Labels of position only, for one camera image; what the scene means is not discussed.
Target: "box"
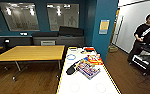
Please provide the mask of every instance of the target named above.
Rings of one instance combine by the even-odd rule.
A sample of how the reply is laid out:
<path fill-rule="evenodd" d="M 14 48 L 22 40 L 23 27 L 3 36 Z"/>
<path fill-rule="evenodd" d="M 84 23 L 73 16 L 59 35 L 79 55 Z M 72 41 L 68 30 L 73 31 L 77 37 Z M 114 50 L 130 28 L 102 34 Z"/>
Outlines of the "box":
<path fill-rule="evenodd" d="M 118 48 L 115 46 L 110 45 L 108 47 L 108 52 L 110 52 L 110 53 L 117 52 L 117 51 L 118 51 Z"/>
<path fill-rule="evenodd" d="M 89 80 L 91 80 L 100 72 L 100 68 L 97 68 L 94 64 L 90 63 L 87 60 L 87 57 L 78 61 L 77 70 L 86 76 Z"/>
<path fill-rule="evenodd" d="M 94 65 L 103 65 L 103 61 L 100 57 L 100 54 L 97 55 L 87 55 L 88 61 Z"/>

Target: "person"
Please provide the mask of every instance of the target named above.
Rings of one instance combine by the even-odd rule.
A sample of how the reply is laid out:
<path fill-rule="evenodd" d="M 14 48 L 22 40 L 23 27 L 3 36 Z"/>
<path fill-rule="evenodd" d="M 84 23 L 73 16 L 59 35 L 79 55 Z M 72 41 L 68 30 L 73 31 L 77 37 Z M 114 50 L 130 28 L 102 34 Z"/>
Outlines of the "person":
<path fill-rule="evenodd" d="M 142 52 L 143 49 L 141 44 L 146 44 L 146 45 L 150 44 L 150 14 L 147 15 L 146 17 L 146 23 L 138 26 L 136 32 L 134 33 L 134 36 L 136 40 L 127 59 L 129 63 L 131 63 L 134 55 L 139 55 Z"/>

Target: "paper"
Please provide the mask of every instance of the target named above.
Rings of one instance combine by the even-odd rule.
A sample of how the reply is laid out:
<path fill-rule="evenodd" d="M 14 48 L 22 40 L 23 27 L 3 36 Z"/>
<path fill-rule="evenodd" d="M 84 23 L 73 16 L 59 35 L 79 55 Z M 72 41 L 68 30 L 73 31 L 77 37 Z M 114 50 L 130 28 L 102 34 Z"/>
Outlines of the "paper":
<path fill-rule="evenodd" d="M 109 27 L 109 20 L 101 20 L 99 34 L 107 34 Z"/>

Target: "white table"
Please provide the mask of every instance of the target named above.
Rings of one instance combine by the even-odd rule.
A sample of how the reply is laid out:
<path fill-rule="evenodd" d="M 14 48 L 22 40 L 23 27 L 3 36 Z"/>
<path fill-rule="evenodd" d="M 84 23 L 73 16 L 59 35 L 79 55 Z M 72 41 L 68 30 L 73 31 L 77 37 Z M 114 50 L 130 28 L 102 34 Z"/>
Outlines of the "white table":
<path fill-rule="evenodd" d="M 87 54 L 81 54 L 81 51 L 82 48 L 76 51 L 68 49 L 68 57 L 65 59 L 57 94 L 121 94 L 104 65 L 96 65 L 101 71 L 91 80 L 79 71 L 73 75 L 67 75 L 66 70 L 72 64 L 87 56 Z"/>

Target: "white wall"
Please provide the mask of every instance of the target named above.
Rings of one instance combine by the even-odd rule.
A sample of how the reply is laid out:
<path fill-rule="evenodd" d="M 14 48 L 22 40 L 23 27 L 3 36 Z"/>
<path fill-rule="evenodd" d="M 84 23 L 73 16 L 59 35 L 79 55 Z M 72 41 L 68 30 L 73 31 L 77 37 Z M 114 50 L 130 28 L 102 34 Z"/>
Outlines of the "white wall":
<path fill-rule="evenodd" d="M 118 6 L 130 4 L 138 1 L 144 1 L 144 0 L 119 0 Z"/>
<path fill-rule="evenodd" d="M 123 16 L 123 23 L 117 38 L 121 19 L 117 20 L 112 43 L 115 44 L 117 38 L 116 46 L 129 53 L 135 40 L 133 33 L 140 24 L 145 23 L 149 13 L 150 1 L 120 7 L 119 17 Z"/>

